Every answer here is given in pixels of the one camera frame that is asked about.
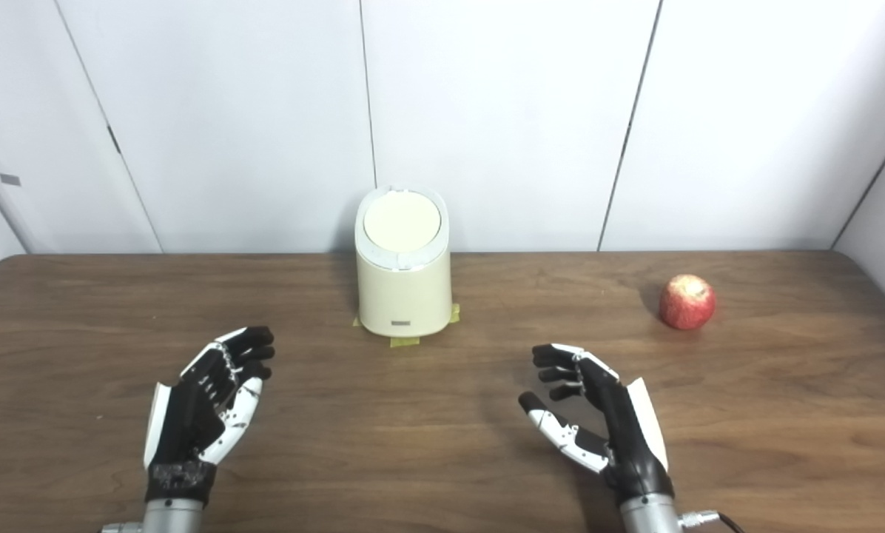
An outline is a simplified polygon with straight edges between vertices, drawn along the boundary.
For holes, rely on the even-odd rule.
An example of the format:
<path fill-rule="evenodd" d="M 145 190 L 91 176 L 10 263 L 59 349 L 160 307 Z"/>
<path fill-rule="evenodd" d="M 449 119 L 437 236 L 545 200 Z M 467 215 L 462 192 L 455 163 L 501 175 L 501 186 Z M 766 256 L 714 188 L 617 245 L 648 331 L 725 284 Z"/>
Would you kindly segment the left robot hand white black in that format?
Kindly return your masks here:
<path fill-rule="evenodd" d="M 272 371 L 274 335 L 248 326 L 210 341 L 171 386 L 155 385 L 144 444 L 145 502 L 206 505 L 219 463 L 237 446 Z"/>

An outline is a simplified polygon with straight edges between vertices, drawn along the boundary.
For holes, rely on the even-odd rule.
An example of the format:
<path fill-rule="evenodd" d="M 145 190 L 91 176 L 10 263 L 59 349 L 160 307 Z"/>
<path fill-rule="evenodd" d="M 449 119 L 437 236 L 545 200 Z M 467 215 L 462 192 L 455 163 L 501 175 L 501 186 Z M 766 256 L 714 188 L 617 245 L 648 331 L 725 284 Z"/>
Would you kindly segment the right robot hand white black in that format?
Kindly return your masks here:
<path fill-rule="evenodd" d="M 618 372 L 589 351 L 558 343 L 531 348 L 539 379 L 554 384 L 553 401 L 582 397 L 601 412 L 604 438 L 552 412 L 534 392 L 523 392 L 518 403 L 535 427 L 568 459 L 604 477 L 619 505 L 636 498 L 675 497 L 665 459 L 653 451 L 645 433 L 641 409 Z"/>

